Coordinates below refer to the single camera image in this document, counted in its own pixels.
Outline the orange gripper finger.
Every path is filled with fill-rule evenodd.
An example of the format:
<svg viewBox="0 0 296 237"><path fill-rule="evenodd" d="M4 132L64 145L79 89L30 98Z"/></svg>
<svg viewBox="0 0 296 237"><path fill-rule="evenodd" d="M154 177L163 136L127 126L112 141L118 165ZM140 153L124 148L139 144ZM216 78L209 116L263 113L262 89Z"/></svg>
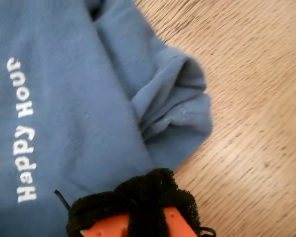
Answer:
<svg viewBox="0 0 296 237"><path fill-rule="evenodd" d="M131 201L129 237L168 237L168 225L163 209L175 207L194 233L200 236L200 218L194 196L178 188L174 173L155 169L146 175L133 177L115 188L115 192Z"/></svg>
<svg viewBox="0 0 296 237"><path fill-rule="evenodd" d="M115 190L81 197L69 209L67 236L80 237L82 230L90 229L96 222L119 216L130 215L130 237L147 237L144 215L140 214L142 195L137 190Z"/></svg>

